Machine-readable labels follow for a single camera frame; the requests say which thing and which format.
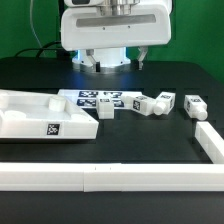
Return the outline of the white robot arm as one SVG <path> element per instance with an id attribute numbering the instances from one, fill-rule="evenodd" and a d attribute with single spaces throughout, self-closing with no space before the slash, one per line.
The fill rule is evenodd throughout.
<path id="1" fill-rule="evenodd" d="M 61 44 L 75 51 L 73 68 L 91 73 L 114 73 L 131 68 L 126 56 L 137 47 L 143 66 L 148 48 L 171 39 L 173 0 L 64 0 Z"/>

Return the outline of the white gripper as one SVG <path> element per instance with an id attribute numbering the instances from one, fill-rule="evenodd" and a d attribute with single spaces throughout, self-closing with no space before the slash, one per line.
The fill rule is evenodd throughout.
<path id="1" fill-rule="evenodd" d="M 94 49 L 141 46 L 137 57 L 141 70 L 147 46 L 167 44 L 171 39 L 172 0 L 64 2 L 68 8 L 61 20 L 62 46 L 67 51 L 86 50 L 94 72 L 100 72 Z"/>

